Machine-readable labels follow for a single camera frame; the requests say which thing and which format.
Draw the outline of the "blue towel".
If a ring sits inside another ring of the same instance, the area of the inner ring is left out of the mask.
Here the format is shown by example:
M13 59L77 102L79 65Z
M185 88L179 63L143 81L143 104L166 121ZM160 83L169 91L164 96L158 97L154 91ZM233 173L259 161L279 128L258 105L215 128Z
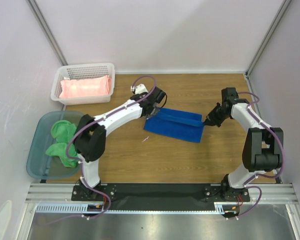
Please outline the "blue towel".
M155 116L145 121L143 129L161 136L200 143L204 131L204 123L201 114L160 108Z

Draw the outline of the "pink towel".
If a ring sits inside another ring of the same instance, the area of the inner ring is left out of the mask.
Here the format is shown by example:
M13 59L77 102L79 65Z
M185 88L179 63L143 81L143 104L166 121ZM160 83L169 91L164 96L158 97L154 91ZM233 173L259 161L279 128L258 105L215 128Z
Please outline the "pink towel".
M99 97L110 94L112 79L109 75L87 79L64 79L60 81L61 93L59 98Z

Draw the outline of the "white perforated plastic basket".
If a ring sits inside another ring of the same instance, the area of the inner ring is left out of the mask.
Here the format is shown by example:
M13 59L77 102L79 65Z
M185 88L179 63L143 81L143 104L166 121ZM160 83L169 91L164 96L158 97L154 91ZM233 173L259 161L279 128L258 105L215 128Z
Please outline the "white perforated plastic basket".
M66 106L108 103L114 87L115 66L112 63L66 65L55 74L50 98Z

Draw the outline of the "green towel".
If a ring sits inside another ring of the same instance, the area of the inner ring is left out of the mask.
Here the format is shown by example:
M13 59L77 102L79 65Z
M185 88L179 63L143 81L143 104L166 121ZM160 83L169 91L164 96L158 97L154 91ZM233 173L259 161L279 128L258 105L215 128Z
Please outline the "green towel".
M55 122L50 130L55 143L47 148L45 154L50 157L59 157L63 166L66 168L76 168L77 159L67 157L66 149L70 140L75 135L77 127L68 120L59 120Z

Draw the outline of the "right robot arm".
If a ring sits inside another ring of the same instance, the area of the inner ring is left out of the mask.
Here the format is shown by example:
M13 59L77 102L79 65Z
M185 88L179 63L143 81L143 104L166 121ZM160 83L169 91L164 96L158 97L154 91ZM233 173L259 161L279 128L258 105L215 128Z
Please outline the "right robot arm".
M217 198L224 202L248 199L247 185L267 172L282 169L284 163L284 133L280 127L266 123L247 99L241 98L234 87L221 90L221 102L206 116L205 126L220 127L226 119L236 120L246 132L242 163L226 174L220 183Z

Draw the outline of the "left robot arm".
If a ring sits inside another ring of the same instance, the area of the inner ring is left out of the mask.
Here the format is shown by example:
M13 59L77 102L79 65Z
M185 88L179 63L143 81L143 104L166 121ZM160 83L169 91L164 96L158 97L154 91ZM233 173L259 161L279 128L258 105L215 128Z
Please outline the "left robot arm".
M80 168L78 190L71 199L104 201L107 197L100 194L99 160L106 149L107 137L126 123L139 119L149 119L156 115L158 104L167 102L167 94L158 87L148 92L144 84L133 89L133 95L122 105L96 116L84 115L77 126L73 141Z

